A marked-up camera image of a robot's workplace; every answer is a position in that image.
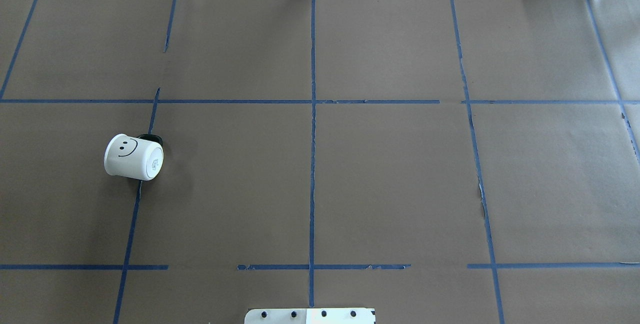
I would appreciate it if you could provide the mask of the white smiley face mug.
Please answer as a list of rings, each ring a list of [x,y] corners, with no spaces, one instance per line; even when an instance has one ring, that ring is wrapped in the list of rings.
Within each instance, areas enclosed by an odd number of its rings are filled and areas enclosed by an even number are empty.
[[[117,134],[106,146],[103,167],[110,176],[150,181],[162,170],[163,160],[163,140],[160,136]]]

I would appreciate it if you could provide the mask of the brown paper table cover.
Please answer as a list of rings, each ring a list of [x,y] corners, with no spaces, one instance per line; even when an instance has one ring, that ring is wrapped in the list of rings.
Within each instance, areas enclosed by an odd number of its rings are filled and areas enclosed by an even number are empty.
[[[1,0],[1,322],[637,324],[638,57],[639,0]]]

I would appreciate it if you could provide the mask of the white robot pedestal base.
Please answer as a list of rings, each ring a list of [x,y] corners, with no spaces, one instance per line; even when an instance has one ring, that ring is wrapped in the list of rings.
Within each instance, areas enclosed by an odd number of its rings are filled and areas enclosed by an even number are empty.
[[[375,324],[374,308],[256,308],[249,310],[245,324]]]

